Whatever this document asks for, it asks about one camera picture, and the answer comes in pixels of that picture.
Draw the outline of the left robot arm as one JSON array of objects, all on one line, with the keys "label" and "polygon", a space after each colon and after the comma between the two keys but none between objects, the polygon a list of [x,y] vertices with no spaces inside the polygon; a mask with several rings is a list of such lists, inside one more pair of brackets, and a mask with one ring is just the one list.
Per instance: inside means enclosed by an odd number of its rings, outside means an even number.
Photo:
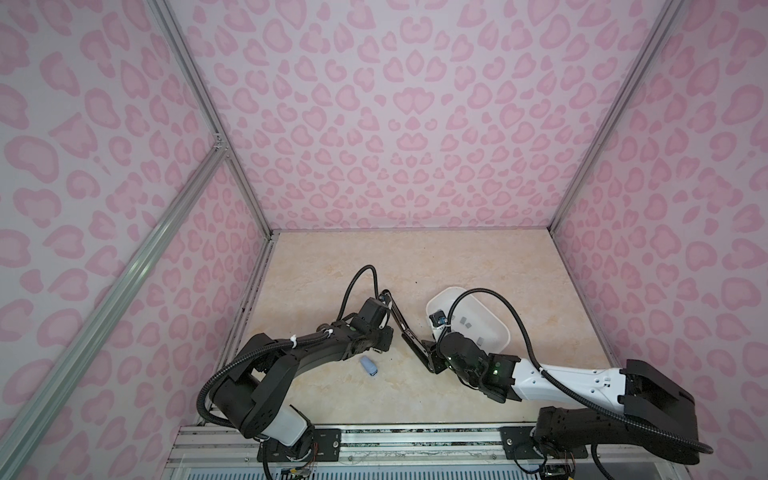
[{"label": "left robot arm", "polygon": [[387,304],[371,297],[358,312],[322,324],[311,334],[288,339],[253,336],[202,386],[196,399],[198,415],[246,439],[272,440],[291,449],[294,457],[304,457],[314,443],[314,426],[284,404],[294,379],[369,350],[388,351],[393,338],[389,313]]}]

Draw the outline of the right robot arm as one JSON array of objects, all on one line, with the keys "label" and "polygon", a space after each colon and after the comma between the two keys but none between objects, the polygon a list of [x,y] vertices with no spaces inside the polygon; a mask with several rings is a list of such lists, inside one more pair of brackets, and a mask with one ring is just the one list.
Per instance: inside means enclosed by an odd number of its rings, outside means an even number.
[{"label": "right robot arm", "polygon": [[531,438],[544,448],[632,445],[682,465],[714,451],[699,439],[693,395],[645,361],[561,368],[487,353],[458,332],[439,342],[417,341],[412,349],[429,372],[452,371],[492,401],[541,402]]}]

